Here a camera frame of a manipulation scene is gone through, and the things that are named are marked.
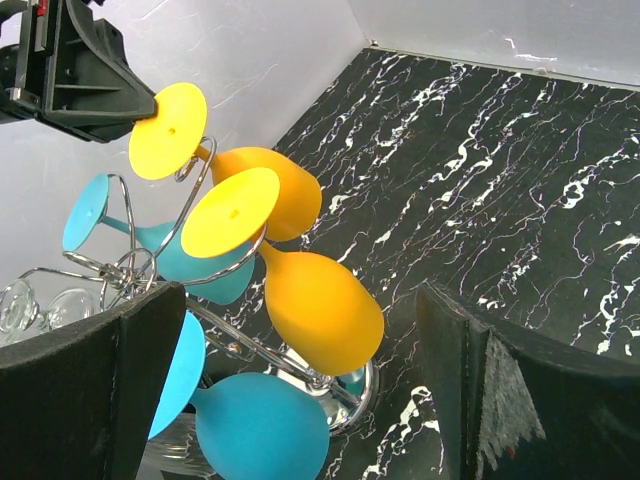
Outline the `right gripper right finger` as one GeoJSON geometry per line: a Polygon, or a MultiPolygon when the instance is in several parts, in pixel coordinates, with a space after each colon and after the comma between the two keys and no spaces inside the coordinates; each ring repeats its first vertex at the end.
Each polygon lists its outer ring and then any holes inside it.
{"type": "Polygon", "coordinates": [[[453,479],[635,479],[639,368],[465,303],[434,283],[415,296],[453,479]]]}

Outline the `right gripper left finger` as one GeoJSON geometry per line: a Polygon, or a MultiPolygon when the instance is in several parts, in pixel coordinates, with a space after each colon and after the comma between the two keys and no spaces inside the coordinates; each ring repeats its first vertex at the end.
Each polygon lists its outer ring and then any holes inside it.
{"type": "Polygon", "coordinates": [[[2,348],[2,478],[135,478],[185,311],[170,282],[2,348]]]}

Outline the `yellow wine glass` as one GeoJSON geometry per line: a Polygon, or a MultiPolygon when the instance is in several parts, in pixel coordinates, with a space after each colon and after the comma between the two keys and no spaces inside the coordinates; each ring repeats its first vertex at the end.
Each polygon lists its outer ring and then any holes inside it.
{"type": "MultiPolygon", "coordinates": [[[[278,175],[258,167],[210,189],[188,214],[182,249],[191,257],[225,254],[249,240],[274,213],[278,175]]],[[[280,337],[314,370],[341,376],[373,358],[384,334],[376,300],[342,264],[313,252],[283,252],[262,242],[265,303],[280,337]]]]}
{"type": "MultiPolygon", "coordinates": [[[[192,157],[206,159],[201,146],[207,124],[207,103],[191,83],[172,84],[155,95],[157,114],[135,123],[129,140],[133,171],[145,180],[164,179],[192,157]]],[[[280,194],[268,219],[267,238],[289,241],[308,231],[319,216],[322,192],[318,180],[288,157],[263,147],[239,147],[217,153],[211,165],[214,183],[255,167],[273,170],[280,194]]]]}

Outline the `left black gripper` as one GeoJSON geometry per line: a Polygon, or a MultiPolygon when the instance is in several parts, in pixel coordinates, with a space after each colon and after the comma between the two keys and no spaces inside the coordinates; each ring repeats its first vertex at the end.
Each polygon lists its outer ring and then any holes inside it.
{"type": "Polygon", "coordinates": [[[1,121],[35,119],[108,143],[156,115],[155,93],[130,68],[120,30],[82,1],[3,1],[21,18],[1,48],[1,121]]]}

